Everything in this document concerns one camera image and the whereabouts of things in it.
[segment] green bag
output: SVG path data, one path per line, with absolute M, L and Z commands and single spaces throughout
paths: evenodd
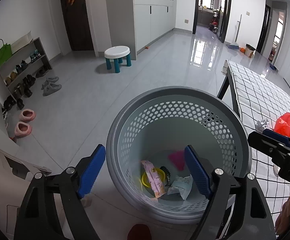
M 2 66 L 12 56 L 12 49 L 11 44 L 4 44 L 2 39 L 0 41 L 3 42 L 3 46 L 0 48 L 0 66 Z

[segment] shoe rack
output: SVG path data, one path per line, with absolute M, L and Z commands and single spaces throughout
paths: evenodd
M 41 57 L 36 59 L 34 62 L 28 62 L 28 66 L 25 70 L 19 73 L 16 78 L 6 86 L 9 90 L 11 96 L 16 100 L 13 96 L 13 92 L 15 91 L 17 85 L 23 82 L 23 78 L 25 78 L 28 74 L 31 74 L 35 77 L 35 73 L 38 71 L 40 67 L 43 65 L 47 66 L 48 69 L 52 69 L 52 66 L 46 56 L 45 50 L 41 43 L 40 38 L 36 38 L 32 40 L 29 44 L 19 49 L 15 52 L 12 57 L 10 57 L 2 66 L 0 66 L 0 77 L 2 78 L 5 84 L 5 78 L 10 76 L 11 72 L 15 70 L 16 65 L 20 65 L 22 60 L 25 60 L 30 56 L 32 52 L 35 50 L 41 54 Z

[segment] laundry basket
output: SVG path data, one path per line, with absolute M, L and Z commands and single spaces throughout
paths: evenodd
M 179 172 L 167 157 L 189 144 L 214 168 L 238 177 L 250 171 L 251 150 L 245 128 L 218 98 L 187 87 L 158 88 L 134 98 L 117 115 L 107 137 L 107 166 L 117 190 L 131 205 L 156 220 L 198 223 L 208 200 L 194 183 L 184 201 L 179 194 L 165 194 L 157 200 L 141 182 L 142 160 L 151 161 L 155 167 L 166 166 L 171 182 L 175 175 L 189 176 L 186 166 Z M 230 196 L 228 205 L 233 202 Z

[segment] hand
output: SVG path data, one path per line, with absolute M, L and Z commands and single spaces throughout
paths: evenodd
M 277 235 L 283 234 L 288 229 L 288 226 L 290 225 L 289 217 L 290 217 L 290 197 L 283 204 L 282 211 L 276 220 L 275 230 Z

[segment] red plastic bag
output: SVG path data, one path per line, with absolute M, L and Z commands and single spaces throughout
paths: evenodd
M 274 131 L 290 137 L 290 113 L 285 113 L 278 118 Z

